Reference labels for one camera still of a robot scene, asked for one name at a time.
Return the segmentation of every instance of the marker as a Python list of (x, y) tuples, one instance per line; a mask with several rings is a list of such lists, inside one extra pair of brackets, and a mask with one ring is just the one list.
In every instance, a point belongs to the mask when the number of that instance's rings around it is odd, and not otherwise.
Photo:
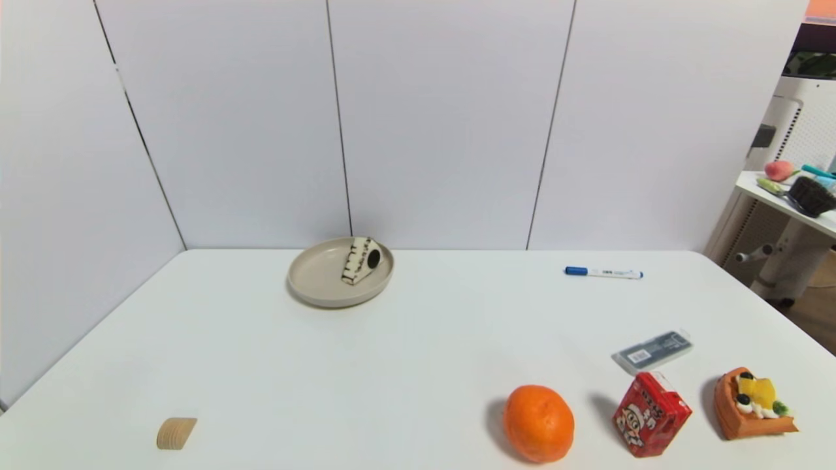
[(577, 266), (567, 266), (566, 269), (564, 269), (563, 271), (570, 276), (597, 276), (599, 278), (641, 279), (645, 276), (645, 274), (642, 273), (641, 271), (636, 273), (635, 271), (615, 271), (613, 269), (591, 269), (591, 268), (580, 268), (580, 267), (577, 267)]

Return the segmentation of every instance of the beige plate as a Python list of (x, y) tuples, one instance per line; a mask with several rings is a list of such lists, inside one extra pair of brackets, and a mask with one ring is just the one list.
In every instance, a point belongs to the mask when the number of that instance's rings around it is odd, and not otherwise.
[(330, 309), (362, 304), (380, 294), (395, 268), (392, 252), (375, 240), (383, 255), (380, 264), (357, 285), (349, 285), (341, 276), (353, 241), (351, 237), (335, 238), (301, 252), (288, 272), (288, 285), (293, 293), (305, 302)]

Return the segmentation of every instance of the floor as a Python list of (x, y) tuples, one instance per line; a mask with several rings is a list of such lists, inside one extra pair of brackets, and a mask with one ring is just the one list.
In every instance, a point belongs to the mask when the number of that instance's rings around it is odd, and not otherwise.
[(831, 251), (790, 309), (782, 312), (798, 328), (836, 355), (836, 252)]

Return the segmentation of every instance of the blue marker cap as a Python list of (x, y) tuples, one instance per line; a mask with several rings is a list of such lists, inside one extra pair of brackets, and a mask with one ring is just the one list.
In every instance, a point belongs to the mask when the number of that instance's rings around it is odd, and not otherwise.
[(585, 276), (589, 274), (588, 269), (578, 268), (577, 266), (567, 266), (566, 269), (563, 270), (563, 272), (570, 276)]

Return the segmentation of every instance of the orange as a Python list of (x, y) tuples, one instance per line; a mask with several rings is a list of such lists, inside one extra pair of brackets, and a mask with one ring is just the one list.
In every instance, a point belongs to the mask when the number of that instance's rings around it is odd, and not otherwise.
[(558, 393), (544, 386), (521, 386), (505, 404), (505, 435), (532, 462), (563, 458), (574, 439), (572, 410)]

